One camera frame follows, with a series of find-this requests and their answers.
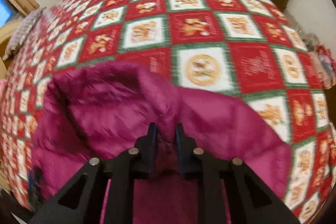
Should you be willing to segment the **window with blue glass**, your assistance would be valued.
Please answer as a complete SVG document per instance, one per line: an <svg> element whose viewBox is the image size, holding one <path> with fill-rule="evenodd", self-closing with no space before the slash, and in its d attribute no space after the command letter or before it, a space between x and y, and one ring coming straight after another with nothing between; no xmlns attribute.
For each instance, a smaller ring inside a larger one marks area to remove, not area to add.
<svg viewBox="0 0 336 224"><path fill-rule="evenodd" d="M15 7L8 0L0 0L0 27L3 27L16 14Z"/></svg>

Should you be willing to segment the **grey patterned pillow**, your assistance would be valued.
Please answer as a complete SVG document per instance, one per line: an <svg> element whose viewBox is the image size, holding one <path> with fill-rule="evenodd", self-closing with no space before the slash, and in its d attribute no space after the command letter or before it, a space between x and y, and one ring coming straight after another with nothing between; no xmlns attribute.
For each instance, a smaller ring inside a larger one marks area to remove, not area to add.
<svg viewBox="0 0 336 224"><path fill-rule="evenodd" d="M4 54L2 55L3 61L6 61L17 54L23 43L27 40L30 31L41 18L43 10L45 9L45 7L42 7L34 10L19 22L18 26L14 29L13 34L10 36Z"/></svg>

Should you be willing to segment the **cream wooden headboard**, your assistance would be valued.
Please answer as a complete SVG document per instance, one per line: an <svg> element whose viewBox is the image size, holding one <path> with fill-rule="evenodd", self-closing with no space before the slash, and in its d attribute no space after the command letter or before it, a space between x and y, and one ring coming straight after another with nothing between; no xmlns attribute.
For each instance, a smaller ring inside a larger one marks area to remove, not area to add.
<svg viewBox="0 0 336 224"><path fill-rule="evenodd" d="M21 24L20 19L11 20L8 23L6 23L4 26L0 28L0 54L1 57L5 54L5 49L7 47L7 44L12 37L15 30L18 28L18 26ZM4 79L7 73L7 70L12 63L13 58L10 57L8 60L3 61L3 59L0 59L0 78Z"/></svg>

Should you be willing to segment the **clutter pile beside bed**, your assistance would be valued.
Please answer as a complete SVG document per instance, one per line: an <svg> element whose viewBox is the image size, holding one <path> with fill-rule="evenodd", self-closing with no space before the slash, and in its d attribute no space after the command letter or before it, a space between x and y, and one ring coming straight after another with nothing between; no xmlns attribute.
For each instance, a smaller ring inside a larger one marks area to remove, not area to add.
<svg viewBox="0 0 336 224"><path fill-rule="evenodd" d="M331 50L320 42L316 34L305 32L288 10L284 10L284 15L307 47L317 77L323 84L324 89L331 89L335 86L335 59L332 57Z"/></svg>

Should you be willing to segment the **red patchwork bear bedspread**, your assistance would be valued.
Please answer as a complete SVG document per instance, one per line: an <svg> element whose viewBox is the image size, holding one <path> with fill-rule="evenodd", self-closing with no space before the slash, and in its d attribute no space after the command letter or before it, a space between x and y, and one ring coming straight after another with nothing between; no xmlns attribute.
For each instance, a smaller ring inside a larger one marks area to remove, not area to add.
<svg viewBox="0 0 336 224"><path fill-rule="evenodd" d="M242 159L221 159L228 161L227 223L313 223L326 206L335 189L335 131L325 93L307 47L272 1L62 0L43 11L1 91L10 187L1 194L2 222L105 223L110 159L90 158L46 200L42 170L32 166L32 137L52 77L107 61L238 98L290 145L283 197Z"/></svg>

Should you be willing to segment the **magenta puffer jacket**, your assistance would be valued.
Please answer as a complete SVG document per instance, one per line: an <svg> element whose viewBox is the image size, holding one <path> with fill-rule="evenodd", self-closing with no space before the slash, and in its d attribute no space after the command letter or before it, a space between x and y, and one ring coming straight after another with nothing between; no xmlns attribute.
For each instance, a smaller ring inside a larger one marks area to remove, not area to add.
<svg viewBox="0 0 336 224"><path fill-rule="evenodd" d="M291 147L238 98L174 86L147 68L107 61L52 77L32 137L50 199L92 157L111 159L158 126L154 176L134 186L135 223L197 223L197 184L178 174L175 126L220 159L242 159L283 197Z"/></svg>

